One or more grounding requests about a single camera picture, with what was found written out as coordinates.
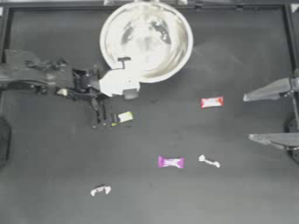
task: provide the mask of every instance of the plastic piece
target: plastic piece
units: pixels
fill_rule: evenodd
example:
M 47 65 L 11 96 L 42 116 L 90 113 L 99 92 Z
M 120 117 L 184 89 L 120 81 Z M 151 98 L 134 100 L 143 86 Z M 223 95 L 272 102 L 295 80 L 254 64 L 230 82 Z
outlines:
M 214 98 L 202 98 L 200 99 L 200 107 L 203 109 L 211 108 L 211 107 L 220 107 L 224 104 L 223 96 L 214 97 Z
M 96 187 L 95 189 L 92 189 L 90 194 L 91 194 L 91 196 L 96 196 L 96 193 L 100 193 L 103 191 L 106 192 L 106 194 L 110 194 L 111 186 L 110 185 L 102 185 L 102 186 Z
M 207 159 L 204 155 L 199 156 L 199 161 L 204 162 L 207 165 L 214 165 L 218 168 L 220 168 L 220 163 L 218 161 L 215 161 L 215 160 Z
M 167 167 L 167 166 L 175 166 L 175 167 L 182 169 L 184 167 L 184 157 L 164 158 L 164 157 L 159 156 L 158 165 L 159 165 L 160 168 Z

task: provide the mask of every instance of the black frame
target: black frame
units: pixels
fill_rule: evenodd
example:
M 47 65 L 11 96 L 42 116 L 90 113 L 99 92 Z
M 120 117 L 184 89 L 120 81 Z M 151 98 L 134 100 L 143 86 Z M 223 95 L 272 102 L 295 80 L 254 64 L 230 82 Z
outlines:
M 3 4 L 3 19 L 1 19 L 1 36 L 0 36 L 0 63 L 4 62 L 4 51 L 9 40 L 12 13 L 16 10 L 40 10 L 40 11 L 75 11 L 75 10 L 114 10 L 120 5 L 132 2 L 132 0 L 114 1 L 114 5 L 104 5 L 104 2 L 51 2 L 51 3 L 4 3 Z M 280 10 L 283 14 L 284 33 L 287 39 L 287 47 L 290 52 L 292 71 L 299 68 L 299 51 L 295 41 L 295 25 L 292 20 L 292 10 L 290 3 L 279 3 L 280 1 L 264 1 L 260 3 L 207 3 L 198 0 L 188 0 L 188 4 L 179 4 L 180 0 L 163 0 L 167 4 L 172 5 L 176 9 L 195 9 L 198 11 L 271 11 Z M 294 115 L 299 124 L 299 97 L 294 97 Z

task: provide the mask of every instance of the candy wrapper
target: candy wrapper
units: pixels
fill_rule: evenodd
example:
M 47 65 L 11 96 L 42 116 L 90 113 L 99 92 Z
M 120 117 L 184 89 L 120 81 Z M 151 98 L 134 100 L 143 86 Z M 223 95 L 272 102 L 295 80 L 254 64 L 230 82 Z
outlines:
M 220 107 L 224 104 L 223 96 L 215 98 L 202 98 L 200 99 L 200 107 L 203 109 L 211 107 Z
M 184 167 L 184 157 L 166 158 L 166 157 L 159 156 L 158 165 L 159 165 L 159 167 L 175 166 L 182 169 Z

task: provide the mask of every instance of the small white object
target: small white object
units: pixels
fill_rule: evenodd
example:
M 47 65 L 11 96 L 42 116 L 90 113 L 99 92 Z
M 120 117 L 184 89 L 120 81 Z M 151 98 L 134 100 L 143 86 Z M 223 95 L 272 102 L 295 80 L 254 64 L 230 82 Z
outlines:
M 67 97 L 70 94 L 70 91 L 67 88 L 62 88 L 56 94 Z
M 299 3 L 291 3 L 291 12 L 295 13 L 299 8 Z
M 100 193 L 100 192 L 106 192 L 106 194 L 110 194 L 111 192 L 111 186 L 110 185 L 103 185 L 95 189 L 91 190 L 90 194 L 91 196 L 96 196 L 96 193 Z
M 218 168 L 220 168 L 220 163 L 218 161 L 212 161 L 212 160 L 208 160 L 204 155 L 200 155 L 199 156 L 199 161 L 200 162 L 204 162 L 207 165 L 214 165 L 216 166 Z
M 132 112 L 127 111 L 126 113 L 119 114 L 118 118 L 119 118 L 119 122 L 124 123 L 134 120 L 134 114 Z
M 110 70 L 103 79 L 99 80 L 100 92 L 112 97 L 122 95 L 127 89 L 140 89 L 140 82 L 135 76 L 136 72 L 130 69 Z

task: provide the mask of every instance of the debris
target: debris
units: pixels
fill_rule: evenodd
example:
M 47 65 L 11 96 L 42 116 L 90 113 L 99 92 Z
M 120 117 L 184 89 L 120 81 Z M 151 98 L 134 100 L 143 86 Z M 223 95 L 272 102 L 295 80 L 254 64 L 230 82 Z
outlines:
M 211 107 L 220 107 L 224 104 L 223 96 L 214 97 L 214 98 L 202 98 L 200 99 L 200 107 L 203 109 L 211 108 Z
M 91 196 L 95 196 L 96 193 L 100 193 L 103 191 L 106 192 L 106 194 L 110 194 L 111 186 L 110 185 L 102 185 L 102 186 L 96 187 L 95 189 L 92 189 L 90 194 L 91 194 Z
M 111 123 L 111 126 L 116 126 L 120 123 L 128 122 L 134 120 L 134 113 L 131 111 L 127 111 L 123 114 L 116 115 L 118 121 Z
M 164 157 L 159 156 L 158 165 L 159 165 L 159 167 L 175 166 L 182 169 L 184 167 L 184 157 L 164 158 Z
M 214 166 L 216 166 L 218 168 L 220 168 L 220 163 L 219 163 L 218 161 L 215 161 L 215 160 L 207 159 L 207 158 L 204 157 L 204 155 L 200 155 L 200 156 L 199 156 L 199 161 L 200 161 L 200 162 L 204 162 L 207 165 L 214 165 Z

